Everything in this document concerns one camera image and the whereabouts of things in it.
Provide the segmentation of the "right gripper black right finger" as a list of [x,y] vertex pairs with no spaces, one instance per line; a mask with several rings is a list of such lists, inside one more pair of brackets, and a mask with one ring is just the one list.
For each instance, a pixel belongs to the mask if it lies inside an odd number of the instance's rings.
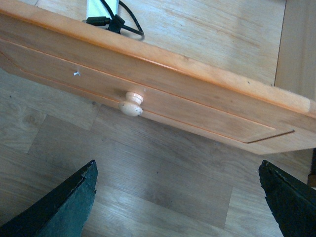
[[284,237],[316,235],[316,191],[263,160],[259,166],[266,202]]

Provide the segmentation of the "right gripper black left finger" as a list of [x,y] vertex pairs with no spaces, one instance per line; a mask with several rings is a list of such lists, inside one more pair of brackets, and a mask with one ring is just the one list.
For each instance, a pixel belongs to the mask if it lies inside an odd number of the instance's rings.
[[96,196],[91,160],[24,212],[1,226],[2,237],[80,237]]

